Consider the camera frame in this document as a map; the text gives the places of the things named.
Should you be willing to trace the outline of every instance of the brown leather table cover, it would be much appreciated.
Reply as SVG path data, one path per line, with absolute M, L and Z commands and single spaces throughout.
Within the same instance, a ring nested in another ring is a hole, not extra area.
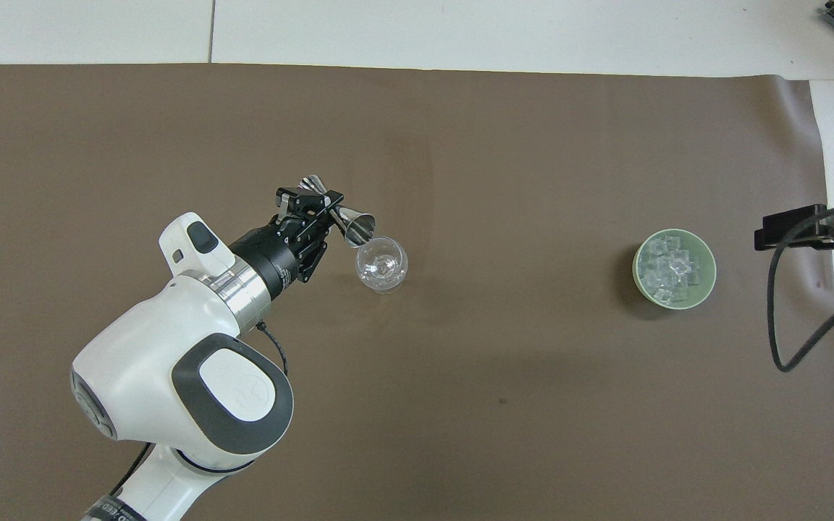
M 375 294 L 331 236 L 268 320 L 287 436 L 186 518 L 834 519 L 834 330 L 775 370 L 751 241 L 825 201 L 806 82 L 240 65 L 0 66 L 0 519 L 82 517 L 138 452 L 70 363 L 168 280 L 165 225 L 233 241 L 308 174 L 410 274 Z M 632 283 L 666 227 L 716 256 L 693 310 Z M 789 356 L 834 286 L 785 257 Z

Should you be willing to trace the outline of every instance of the thick black cable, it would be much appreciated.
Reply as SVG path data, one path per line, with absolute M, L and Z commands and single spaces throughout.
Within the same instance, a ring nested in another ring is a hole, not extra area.
M 279 356 L 282 357 L 282 372 L 285 373 L 285 376 L 288 376 L 288 359 L 285 358 L 285 352 L 282 350 L 282 344 L 279 343 L 278 340 L 275 339 L 275 336 L 272 333 L 269 333 L 268 327 L 266 327 L 265 322 L 260 322 L 256 324 L 256 329 L 265 333 L 266 336 L 269 337 L 269 340 L 272 340 L 272 343 L 275 344 L 275 349 L 279 350 Z
M 774 359 L 775 366 L 777 366 L 778 370 L 781 370 L 782 373 L 788 373 L 790 370 L 794 369 L 794 367 L 796 367 L 797 364 L 804 359 L 804 356 L 806 356 L 806 354 L 813 349 L 813 346 L 821 340 L 825 333 L 834 327 L 834 313 L 832 313 L 832 316 L 830 316 L 820 327 L 818 327 L 817 330 L 814 331 L 813 334 L 811 334 L 807 341 L 804 342 L 804 345 L 802 345 L 798 352 L 794 354 L 790 362 L 787 362 L 786 364 L 782 363 L 780 359 L 780 352 L 778 352 L 778 337 L 775 333 L 774 324 L 774 284 L 775 275 L 778 272 L 778 261 L 780 260 L 781 254 L 784 250 L 790 246 L 794 238 L 797 238 L 797 235 L 801 234 L 801 232 L 806 230 L 806 228 L 811 227 L 818 221 L 832 216 L 834 216 L 834 208 L 822 211 L 798 222 L 798 224 L 792 227 L 790 231 L 787 231 L 787 234 L 784 234 L 784 237 L 781 237 L 781 240 L 778 242 L 778 246 L 775 247 L 774 256 L 771 257 L 771 266 L 768 268 L 767 274 L 767 333 L 768 341 L 771 344 L 771 358 Z
M 137 458 L 135 459 L 135 461 L 133 461 L 132 464 L 130 464 L 130 468 L 128 469 L 128 471 L 125 473 L 125 475 L 123 475 L 122 478 L 120 478 L 120 481 L 118 482 L 118 484 L 115 485 L 115 488 L 113 488 L 109 492 L 110 496 L 115 495 L 115 493 L 118 492 L 120 488 L 125 484 L 128 478 L 130 478 L 130 475 L 133 474 L 133 471 L 137 470 L 137 467 L 140 466 L 141 462 L 143 461 L 143 458 L 146 457 L 146 452 L 149 451 L 151 447 L 153 447 L 153 443 L 145 443 L 143 445 L 140 454 L 137 454 Z

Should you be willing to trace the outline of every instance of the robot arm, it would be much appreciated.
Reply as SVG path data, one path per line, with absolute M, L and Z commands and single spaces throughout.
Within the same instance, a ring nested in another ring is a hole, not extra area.
M 179 519 L 205 489 L 285 434 L 291 385 L 238 337 L 293 281 L 311 279 L 333 224 L 350 246 L 371 238 L 374 218 L 342 200 L 311 176 L 302 188 L 280 188 L 280 212 L 229 247 L 194 213 L 160 235 L 172 280 L 73 360 L 73 393 L 90 421 L 111 439 L 155 444 L 89 518 Z

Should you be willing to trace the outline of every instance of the clear glass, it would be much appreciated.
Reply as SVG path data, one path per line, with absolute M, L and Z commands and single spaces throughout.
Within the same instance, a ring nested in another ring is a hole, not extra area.
M 408 274 L 408 254 L 389 237 L 374 237 L 356 252 L 356 273 L 378 293 L 396 290 Z

